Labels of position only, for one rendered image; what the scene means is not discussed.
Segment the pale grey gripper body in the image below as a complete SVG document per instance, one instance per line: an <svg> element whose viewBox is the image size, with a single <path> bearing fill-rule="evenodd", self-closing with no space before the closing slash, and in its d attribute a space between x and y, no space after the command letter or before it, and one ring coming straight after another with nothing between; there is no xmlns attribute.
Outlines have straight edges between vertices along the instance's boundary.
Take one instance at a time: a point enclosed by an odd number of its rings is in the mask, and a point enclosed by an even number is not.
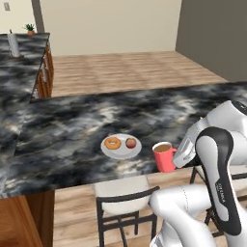
<svg viewBox="0 0 247 247"><path fill-rule="evenodd" d="M196 157L196 139L196 134L185 134L173 158L173 163L177 168L189 167L194 165Z"/></svg>

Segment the grey round plate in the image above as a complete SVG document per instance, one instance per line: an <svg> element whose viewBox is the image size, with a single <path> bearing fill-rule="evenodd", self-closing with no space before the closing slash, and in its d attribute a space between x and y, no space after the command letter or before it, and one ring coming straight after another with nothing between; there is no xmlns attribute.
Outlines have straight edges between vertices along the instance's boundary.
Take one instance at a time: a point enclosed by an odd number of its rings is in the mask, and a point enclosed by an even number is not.
<svg viewBox="0 0 247 247"><path fill-rule="evenodd" d="M108 150L104 146L104 140L108 137L119 138L122 142L122 145L117 150ZM128 158L135 157L142 149L141 142L136 137L129 135L129 134L117 133L117 134L109 135L106 138L101 142L100 148L106 156L117 159L117 160L126 160ZM125 145L125 141L127 138L134 138L136 140L136 147L134 149L129 149Z"/></svg>

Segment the white paper towel roll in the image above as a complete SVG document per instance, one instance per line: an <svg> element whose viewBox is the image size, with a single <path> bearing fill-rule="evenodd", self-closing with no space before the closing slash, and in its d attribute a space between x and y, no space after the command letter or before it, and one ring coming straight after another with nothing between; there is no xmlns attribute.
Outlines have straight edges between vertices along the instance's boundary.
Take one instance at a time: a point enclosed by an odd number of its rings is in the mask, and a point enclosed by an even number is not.
<svg viewBox="0 0 247 247"><path fill-rule="evenodd" d="M20 51L19 51L18 41L17 41L16 34L13 31L10 31L10 33L8 34L8 42L9 42L12 56L14 58L19 58Z"/></svg>

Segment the wooden counter base panel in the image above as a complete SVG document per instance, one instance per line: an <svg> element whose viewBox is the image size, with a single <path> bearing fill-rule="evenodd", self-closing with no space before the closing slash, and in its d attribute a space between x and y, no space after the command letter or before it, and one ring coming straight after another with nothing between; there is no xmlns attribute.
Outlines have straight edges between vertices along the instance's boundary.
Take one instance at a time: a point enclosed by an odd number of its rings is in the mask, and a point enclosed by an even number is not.
<svg viewBox="0 0 247 247"><path fill-rule="evenodd" d="M19 247L53 247L55 191L0 199Z"/></svg>

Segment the small potted green plant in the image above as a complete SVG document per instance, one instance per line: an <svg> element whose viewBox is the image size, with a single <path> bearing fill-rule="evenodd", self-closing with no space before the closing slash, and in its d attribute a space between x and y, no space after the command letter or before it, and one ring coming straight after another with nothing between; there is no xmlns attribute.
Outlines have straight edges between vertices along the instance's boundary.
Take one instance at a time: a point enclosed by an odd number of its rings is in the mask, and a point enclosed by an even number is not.
<svg viewBox="0 0 247 247"><path fill-rule="evenodd" d="M29 36L33 36L35 34L35 25L34 24L25 24L24 29L27 31Z"/></svg>

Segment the brown glazed donut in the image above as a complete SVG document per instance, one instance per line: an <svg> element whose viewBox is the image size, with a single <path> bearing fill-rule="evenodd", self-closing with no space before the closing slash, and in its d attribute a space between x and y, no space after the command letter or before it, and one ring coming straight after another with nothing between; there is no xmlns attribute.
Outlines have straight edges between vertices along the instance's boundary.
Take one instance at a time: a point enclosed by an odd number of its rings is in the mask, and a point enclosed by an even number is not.
<svg viewBox="0 0 247 247"><path fill-rule="evenodd" d="M122 142L117 137L108 137L104 140L104 146L108 150L117 150L122 145Z"/></svg>

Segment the wooden cupboard run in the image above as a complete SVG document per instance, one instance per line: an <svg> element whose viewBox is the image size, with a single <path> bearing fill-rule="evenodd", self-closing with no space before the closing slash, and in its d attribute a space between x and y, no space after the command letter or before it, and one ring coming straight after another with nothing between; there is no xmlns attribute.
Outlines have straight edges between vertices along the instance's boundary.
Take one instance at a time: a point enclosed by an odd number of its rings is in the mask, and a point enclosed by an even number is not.
<svg viewBox="0 0 247 247"><path fill-rule="evenodd" d="M36 86L32 94L32 98L47 98L52 95L54 79L54 67L50 43L46 45L44 55L41 59L41 68L39 70Z"/></svg>

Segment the red mug of coffee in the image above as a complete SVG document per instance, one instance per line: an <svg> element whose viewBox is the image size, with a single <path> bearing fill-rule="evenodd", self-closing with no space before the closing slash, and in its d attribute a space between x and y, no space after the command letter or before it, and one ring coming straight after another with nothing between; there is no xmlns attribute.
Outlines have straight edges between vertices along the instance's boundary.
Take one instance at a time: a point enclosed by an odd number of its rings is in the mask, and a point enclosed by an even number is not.
<svg viewBox="0 0 247 247"><path fill-rule="evenodd" d="M152 152L159 172L169 173L176 169L173 163L174 153L177 150L169 142L159 142L152 147Z"/></svg>

